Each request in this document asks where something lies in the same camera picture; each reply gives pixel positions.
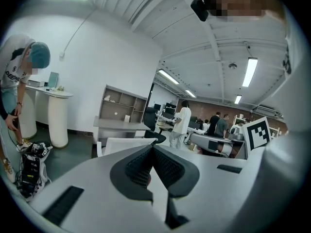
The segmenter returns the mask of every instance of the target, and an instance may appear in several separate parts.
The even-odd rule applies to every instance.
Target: computer monitor
[[[165,108],[165,112],[166,112],[166,113],[169,113],[169,114],[171,114],[171,115],[174,115],[174,114],[175,114],[175,109]]]
[[[167,118],[167,119],[170,119],[170,120],[173,120],[174,119],[174,115],[170,114],[170,113],[167,113],[167,112],[163,112],[162,113],[162,116]]]
[[[197,116],[191,116],[191,117],[190,117],[190,122],[196,122],[197,119],[198,119]]]
[[[200,129],[200,123],[190,121],[188,127],[199,130]]]
[[[154,104],[154,109],[156,109],[157,111],[159,111],[161,109],[161,104]]]
[[[166,103],[165,108],[166,108],[166,107],[176,109],[176,105],[173,105],[173,104],[171,104],[171,103]]]
[[[57,72],[51,72],[50,77],[49,77],[48,87],[49,88],[55,88],[56,84],[57,84],[57,79],[58,79],[58,73]]]

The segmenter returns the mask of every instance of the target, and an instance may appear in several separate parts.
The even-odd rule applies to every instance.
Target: person in gray shirt
[[[218,138],[224,138],[225,133],[228,129],[228,121],[229,121],[230,116],[228,114],[224,115],[224,118],[221,118],[218,120],[216,124],[216,130],[215,130],[215,137]]]

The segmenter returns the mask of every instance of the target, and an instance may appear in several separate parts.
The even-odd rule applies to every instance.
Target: ceiling light
[[[192,94],[189,90],[186,90],[186,92],[188,92],[188,94],[189,94],[190,96],[192,96],[193,98],[195,98],[195,95]]]
[[[159,70],[159,73],[161,73],[163,76],[165,76],[166,78],[168,78],[170,81],[172,81],[174,84],[179,84],[179,82],[174,79],[170,74],[168,74],[166,71],[164,71],[163,69]]]
[[[235,99],[235,104],[239,104],[240,100],[241,100],[242,96],[241,95],[237,95],[237,98]]]
[[[252,81],[254,76],[256,67],[257,67],[258,59],[257,58],[248,58],[247,70],[244,78],[243,85],[244,87],[248,87]]]

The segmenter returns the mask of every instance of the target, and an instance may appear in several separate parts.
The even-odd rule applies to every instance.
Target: person
[[[208,123],[208,120],[205,119],[205,122],[203,123],[203,130],[208,131],[210,124]]]
[[[203,121],[199,118],[199,119],[197,119],[196,123],[200,124],[199,129],[202,130],[203,129]]]
[[[214,136],[216,124],[219,120],[219,117],[220,117],[220,112],[216,112],[216,115],[210,118],[209,120],[210,125],[209,125],[207,135]]]
[[[221,118],[218,120],[216,124],[216,129],[215,129],[215,137],[217,138],[224,138],[225,134],[228,129],[228,121],[229,121],[230,116],[228,114],[224,115],[224,118]]]
[[[181,149],[181,143],[185,138],[185,134],[188,130],[188,125],[191,117],[191,110],[189,109],[189,102],[187,100],[183,100],[181,102],[181,110],[179,112],[179,118],[173,123],[174,128],[170,135],[170,147]]]
[[[16,127],[13,122],[22,111],[27,81],[38,69],[49,65],[50,57],[50,50],[45,43],[35,42],[24,34],[12,35],[0,49],[0,159],[11,182],[15,181],[15,172],[4,153],[2,132],[7,128],[14,131],[19,152],[31,144],[22,139],[19,125]]]
[[[244,124],[245,124],[245,123],[244,123],[243,121],[240,121],[238,124],[233,125],[233,126],[231,127],[230,131],[229,131],[230,134],[233,134],[236,128],[237,128],[237,129],[242,128],[242,126],[243,126]]]

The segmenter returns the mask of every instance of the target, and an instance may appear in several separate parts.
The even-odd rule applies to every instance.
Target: person in black shirt
[[[214,136],[216,124],[219,120],[219,117],[220,117],[220,112],[216,112],[216,115],[210,118],[210,121],[209,121],[210,126],[207,131],[207,135]]]

